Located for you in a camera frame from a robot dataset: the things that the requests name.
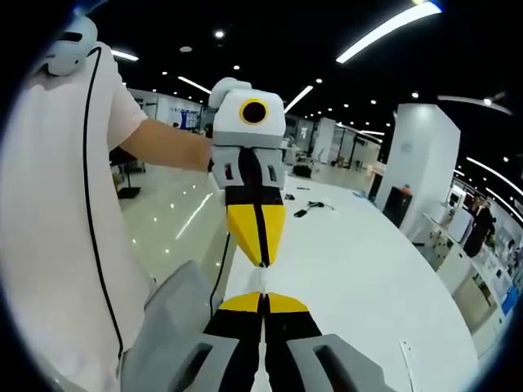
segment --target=white floor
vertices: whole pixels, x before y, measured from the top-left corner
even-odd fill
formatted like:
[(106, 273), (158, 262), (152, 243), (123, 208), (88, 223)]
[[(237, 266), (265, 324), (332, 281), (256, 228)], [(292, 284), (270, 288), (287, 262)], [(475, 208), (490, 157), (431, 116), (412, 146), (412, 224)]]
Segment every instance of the white floor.
[[(372, 183), (365, 171), (327, 165), (317, 165), (312, 180), (362, 191)], [(132, 174), (131, 183), (141, 192), (120, 205), (143, 269), (161, 283), (180, 265), (195, 260), (214, 284), (227, 232), (225, 208), (208, 175), (147, 165), (145, 173)], [(231, 239), (228, 261), (235, 248)], [(225, 290), (229, 267), (226, 262), (218, 293)]]

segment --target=black ceiling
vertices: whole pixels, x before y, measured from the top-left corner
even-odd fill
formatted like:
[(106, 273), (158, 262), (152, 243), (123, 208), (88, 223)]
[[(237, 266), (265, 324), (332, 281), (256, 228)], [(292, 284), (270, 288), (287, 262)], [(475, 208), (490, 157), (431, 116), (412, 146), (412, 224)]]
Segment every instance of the black ceiling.
[[(290, 101), (308, 84), (311, 94), (292, 114), (309, 115), (333, 108), (328, 117), (355, 127), (383, 131), (383, 147), (390, 145), (393, 111), (418, 91), (421, 102), (437, 95), (483, 99), (504, 93), (496, 103), (510, 109), (507, 116), (476, 105), (438, 105), (462, 130), (458, 164), (467, 177), (484, 189), (516, 197), (502, 181), (467, 163), (471, 156), (502, 172), (523, 188), (521, 129), (521, 22), (518, 10), (505, 2), (473, 2), (461, 6), (436, 2), (443, 13), (414, 22), (368, 47), (346, 64), (336, 58), (357, 39), (413, 4), (409, 0), (303, 3), (232, 2), (218, 6), (204, 2), (111, 0), (91, 17), (99, 39), (114, 49), (140, 57), (136, 63), (119, 61), (128, 87), (172, 94), (192, 100), (207, 95), (177, 80), (182, 75), (212, 88), (224, 76), (248, 80), (255, 88), (273, 91)], [(222, 29), (225, 37), (214, 38)], [(193, 48), (180, 53), (182, 46)], [(241, 69), (234, 71), (233, 66)], [(323, 83), (315, 84), (317, 78)], [(505, 163), (503, 157), (509, 157)]]

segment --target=white headset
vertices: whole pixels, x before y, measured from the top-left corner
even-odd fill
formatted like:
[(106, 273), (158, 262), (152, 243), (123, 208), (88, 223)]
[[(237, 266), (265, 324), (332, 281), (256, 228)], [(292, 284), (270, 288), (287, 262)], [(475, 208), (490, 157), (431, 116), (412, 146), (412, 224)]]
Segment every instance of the white headset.
[(76, 18), (51, 45), (36, 66), (52, 76), (68, 76), (82, 68), (98, 38), (98, 29), (86, 16)]

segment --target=person's arm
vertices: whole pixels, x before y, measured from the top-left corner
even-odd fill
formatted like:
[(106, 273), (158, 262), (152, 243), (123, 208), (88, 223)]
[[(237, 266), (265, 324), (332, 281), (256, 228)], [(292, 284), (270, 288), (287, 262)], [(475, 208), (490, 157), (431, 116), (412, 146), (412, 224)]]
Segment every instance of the person's arm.
[(109, 150), (120, 146), (147, 163), (206, 172), (212, 141), (148, 118), (123, 85), (109, 47), (101, 45), (103, 61), (109, 62), (103, 69), (114, 84), (107, 131)]
[(141, 161), (153, 165), (206, 172), (212, 140), (148, 118), (120, 145)]

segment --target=robotic hand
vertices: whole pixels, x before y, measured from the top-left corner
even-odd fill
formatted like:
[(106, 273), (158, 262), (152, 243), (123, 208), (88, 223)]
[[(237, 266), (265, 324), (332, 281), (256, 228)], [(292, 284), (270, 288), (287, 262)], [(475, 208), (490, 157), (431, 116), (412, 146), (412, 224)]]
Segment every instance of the robotic hand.
[(248, 82), (223, 78), (212, 89), (214, 118), (212, 173), (225, 191), (227, 224), (255, 265), (274, 263), (285, 210), (282, 152), (284, 103)]

